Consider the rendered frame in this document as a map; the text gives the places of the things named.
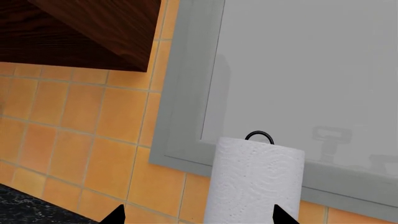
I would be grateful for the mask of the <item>dark wooden wall cabinet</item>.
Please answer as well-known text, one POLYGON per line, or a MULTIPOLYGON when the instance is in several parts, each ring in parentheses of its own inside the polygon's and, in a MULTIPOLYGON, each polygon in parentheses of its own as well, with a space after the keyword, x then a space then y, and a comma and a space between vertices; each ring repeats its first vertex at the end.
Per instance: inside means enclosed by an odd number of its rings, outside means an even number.
POLYGON ((145 72, 161 0, 0 0, 0 62, 145 72))

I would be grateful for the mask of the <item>black paper towel holder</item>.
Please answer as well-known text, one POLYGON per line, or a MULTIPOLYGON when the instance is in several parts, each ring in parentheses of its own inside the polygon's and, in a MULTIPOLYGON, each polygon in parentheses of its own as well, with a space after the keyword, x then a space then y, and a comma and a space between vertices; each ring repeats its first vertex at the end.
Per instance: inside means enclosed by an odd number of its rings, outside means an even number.
POLYGON ((274 145, 274 140, 273 140, 273 138, 270 136, 270 134, 267 134, 266 132, 260 131, 260 130, 250 132, 244 139, 248 141, 248 140, 250 140, 253 136, 264 136, 265 138, 268 139, 269 144, 274 145))

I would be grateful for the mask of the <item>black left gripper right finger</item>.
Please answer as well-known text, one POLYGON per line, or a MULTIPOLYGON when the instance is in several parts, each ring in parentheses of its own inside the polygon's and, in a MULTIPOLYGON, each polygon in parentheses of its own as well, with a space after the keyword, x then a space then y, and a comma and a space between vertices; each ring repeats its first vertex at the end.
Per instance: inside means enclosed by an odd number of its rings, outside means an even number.
POLYGON ((300 224, 279 205, 274 205, 272 219, 274 224, 300 224))

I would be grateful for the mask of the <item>grey framed window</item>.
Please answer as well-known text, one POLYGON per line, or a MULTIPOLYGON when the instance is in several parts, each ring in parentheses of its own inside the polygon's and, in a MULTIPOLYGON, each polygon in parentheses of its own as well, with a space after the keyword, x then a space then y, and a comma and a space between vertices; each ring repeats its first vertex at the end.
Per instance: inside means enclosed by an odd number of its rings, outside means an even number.
POLYGON ((305 152, 302 199, 398 223, 398 0, 180 0, 149 162, 305 152))

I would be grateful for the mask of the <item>white paper towel roll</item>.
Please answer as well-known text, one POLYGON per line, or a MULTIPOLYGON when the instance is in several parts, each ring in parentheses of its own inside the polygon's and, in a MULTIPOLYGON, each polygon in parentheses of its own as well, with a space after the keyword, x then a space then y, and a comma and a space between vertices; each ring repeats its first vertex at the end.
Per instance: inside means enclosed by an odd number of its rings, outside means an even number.
POLYGON ((305 153, 257 141, 220 138, 216 145, 205 224, 289 224, 275 208, 299 217, 305 153))

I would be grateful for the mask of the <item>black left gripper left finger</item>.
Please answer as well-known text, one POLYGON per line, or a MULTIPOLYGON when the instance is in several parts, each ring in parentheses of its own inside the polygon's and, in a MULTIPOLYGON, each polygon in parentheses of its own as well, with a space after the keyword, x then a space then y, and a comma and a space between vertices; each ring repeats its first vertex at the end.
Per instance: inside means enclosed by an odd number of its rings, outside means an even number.
POLYGON ((108 216, 100 221, 100 224, 124 224, 126 219, 124 205, 119 205, 108 216))

